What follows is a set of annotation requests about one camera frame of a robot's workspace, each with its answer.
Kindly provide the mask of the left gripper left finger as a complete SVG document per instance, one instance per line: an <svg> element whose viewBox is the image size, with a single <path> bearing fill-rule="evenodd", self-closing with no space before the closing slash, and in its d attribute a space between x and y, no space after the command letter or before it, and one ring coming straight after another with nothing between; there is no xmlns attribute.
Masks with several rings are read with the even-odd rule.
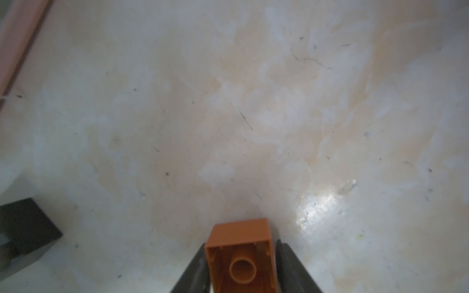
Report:
<svg viewBox="0 0 469 293"><path fill-rule="evenodd" d="M205 243L176 282L171 293L210 293L210 270L205 255Z"/></svg>

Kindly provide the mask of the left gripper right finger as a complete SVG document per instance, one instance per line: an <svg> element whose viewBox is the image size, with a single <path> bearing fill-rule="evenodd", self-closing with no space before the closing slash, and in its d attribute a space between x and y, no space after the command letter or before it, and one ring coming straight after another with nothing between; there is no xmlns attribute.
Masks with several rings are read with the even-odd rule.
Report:
<svg viewBox="0 0 469 293"><path fill-rule="evenodd" d="M291 247L281 240L276 242L276 270L283 293L322 293Z"/></svg>

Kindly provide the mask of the brown brick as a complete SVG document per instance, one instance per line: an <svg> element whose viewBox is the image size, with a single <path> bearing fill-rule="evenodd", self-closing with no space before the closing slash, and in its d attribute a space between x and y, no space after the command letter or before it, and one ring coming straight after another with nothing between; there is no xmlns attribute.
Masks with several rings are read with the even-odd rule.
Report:
<svg viewBox="0 0 469 293"><path fill-rule="evenodd" d="M215 293L278 293L275 250L267 219L217 224L205 244Z"/></svg>

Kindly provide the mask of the black square brick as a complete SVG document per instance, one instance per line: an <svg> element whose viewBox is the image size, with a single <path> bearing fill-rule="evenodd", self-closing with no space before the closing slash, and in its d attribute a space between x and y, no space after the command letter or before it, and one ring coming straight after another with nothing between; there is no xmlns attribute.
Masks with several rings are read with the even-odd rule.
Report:
<svg viewBox="0 0 469 293"><path fill-rule="evenodd" d="M1 281L35 263L62 236L34 199L1 205Z"/></svg>

